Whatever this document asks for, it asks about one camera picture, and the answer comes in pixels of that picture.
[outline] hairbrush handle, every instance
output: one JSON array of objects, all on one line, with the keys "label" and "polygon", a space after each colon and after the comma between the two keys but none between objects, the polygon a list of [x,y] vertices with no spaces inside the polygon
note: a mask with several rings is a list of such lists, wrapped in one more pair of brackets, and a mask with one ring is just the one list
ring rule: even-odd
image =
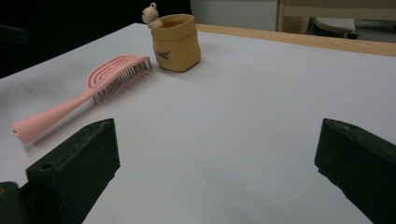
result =
[{"label": "hairbrush handle", "polygon": [[91,97],[90,94],[83,93],[61,105],[15,122],[12,131],[24,144],[28,144]]}]

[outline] white table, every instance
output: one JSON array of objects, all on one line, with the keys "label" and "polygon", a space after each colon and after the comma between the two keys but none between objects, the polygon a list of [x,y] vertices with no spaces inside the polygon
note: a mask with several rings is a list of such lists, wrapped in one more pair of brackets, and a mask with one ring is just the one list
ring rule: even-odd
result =
[{"label": "white table", "polygon": [[[202,60],[162,70],[133,24],[0,80],[0,182],[83,126],[114,118],[121,168],[84,223],[370,223],[314,157],[321,122],[396,143],[396,58],[199,33]],[[89,101],[24,146],[14,121],[78,95],[100,63],[149,55],[155,73],[107,105]]]}]

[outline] black object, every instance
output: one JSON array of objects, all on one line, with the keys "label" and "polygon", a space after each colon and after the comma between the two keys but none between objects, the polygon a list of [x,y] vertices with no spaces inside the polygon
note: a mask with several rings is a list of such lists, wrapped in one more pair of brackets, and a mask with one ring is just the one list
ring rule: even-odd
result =
[{"label": "black object", "polygon": [[160,16],[191,14],[190,0],[2,0],[0,78],[143,23],[142,11],[152,2]]},{"label": "black object", "polygon": [[315,165],[374,223],[396,223],[396,146],[357,126],[323,120]]},{"label": "black object", "polygon": [[82,223],[119,168],[114,119],[87,125],[27,168],[21,189],[0,184],[0,223]]}]

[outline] pink hairbrush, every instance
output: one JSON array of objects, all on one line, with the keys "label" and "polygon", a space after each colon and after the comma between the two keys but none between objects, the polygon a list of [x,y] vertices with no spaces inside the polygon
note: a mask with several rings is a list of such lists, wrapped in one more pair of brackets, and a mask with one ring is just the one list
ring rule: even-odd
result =
[{"label": "pink hairbrush", "polygon": [[103,63],[90,73],[80,96],[14,123],[12,131],[28,144],[91,97],[100,104],[151,70],[149,56],[125,55]]}]

